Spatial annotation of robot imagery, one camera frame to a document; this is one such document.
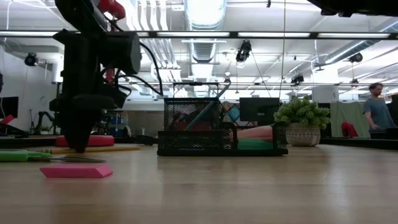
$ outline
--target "green cushion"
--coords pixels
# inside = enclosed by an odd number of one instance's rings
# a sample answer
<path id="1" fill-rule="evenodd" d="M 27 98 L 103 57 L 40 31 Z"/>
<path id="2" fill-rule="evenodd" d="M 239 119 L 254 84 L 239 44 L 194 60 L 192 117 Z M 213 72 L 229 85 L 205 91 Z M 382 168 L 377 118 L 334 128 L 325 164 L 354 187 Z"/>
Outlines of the green cushion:
<path id="1" fill-rule="evenodd" d="M 239 139 L 239 150 L 272 150 L 274 145 L 272 142 L 266 142 L 260 139 Z"/>

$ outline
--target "pink eraser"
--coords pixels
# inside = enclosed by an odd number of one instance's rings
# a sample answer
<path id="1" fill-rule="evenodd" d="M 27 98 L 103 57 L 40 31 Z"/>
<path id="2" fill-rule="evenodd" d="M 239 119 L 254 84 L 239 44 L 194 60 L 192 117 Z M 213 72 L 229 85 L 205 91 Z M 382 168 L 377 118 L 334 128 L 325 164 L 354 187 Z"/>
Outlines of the pink eraser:
<path id="1" fill-rule="evenodd" d="M 113 173 L 113 170 L 106 164 L 58 164 L 49 167 L 41 167 L 40 171 L 42 171 L 47 178 L 103 178 Z"/>

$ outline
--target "man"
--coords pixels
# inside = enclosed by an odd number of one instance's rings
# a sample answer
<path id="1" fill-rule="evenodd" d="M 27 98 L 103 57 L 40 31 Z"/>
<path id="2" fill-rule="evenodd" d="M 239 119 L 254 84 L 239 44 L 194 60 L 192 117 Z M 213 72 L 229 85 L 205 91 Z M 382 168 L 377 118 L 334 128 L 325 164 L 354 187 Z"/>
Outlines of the man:
<path id="1" fill-rule="evenodd" d="M 370 125 L 370 131 L 383 131 L 394 127 L 390 112 L 383 98 L 379 98 L 383 85 L 373 83 L 369 86 L 371 97 L 363 105 L 363 113 Z"/>

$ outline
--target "wooden table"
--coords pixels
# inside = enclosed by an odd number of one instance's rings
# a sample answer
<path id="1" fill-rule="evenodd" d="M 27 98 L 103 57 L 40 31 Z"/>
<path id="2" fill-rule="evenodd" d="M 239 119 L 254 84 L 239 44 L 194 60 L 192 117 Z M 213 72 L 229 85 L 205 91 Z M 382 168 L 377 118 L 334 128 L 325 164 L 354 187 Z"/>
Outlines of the wooden table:
<path id="1" fill-rule="evenodd" d="M 396 223 L 398 153 L 341 146 L 284 157 L 102 152 L 105 179 L 0 164 L 0 223 Z"/>

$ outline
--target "wire mesh organizer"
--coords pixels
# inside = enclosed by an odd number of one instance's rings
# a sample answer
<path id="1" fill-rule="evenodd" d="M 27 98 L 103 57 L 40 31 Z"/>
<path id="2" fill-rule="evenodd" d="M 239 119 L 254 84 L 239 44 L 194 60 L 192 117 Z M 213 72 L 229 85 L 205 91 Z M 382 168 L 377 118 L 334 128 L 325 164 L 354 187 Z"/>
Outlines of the wire mesh organizer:
<path id="1" fill-rule="evenodd" d="M 211 101 L 216 103 L 200 122 L 186 131 L 189 123 Z M 233 123 L 222 123 L 217 98 L 166 98 L 165 131 L 159 131 L 158 156 L 281 156 L 287 154 L 285 128 L 273 125 L 273 150 L 238 149 L 237 130 Z"/>

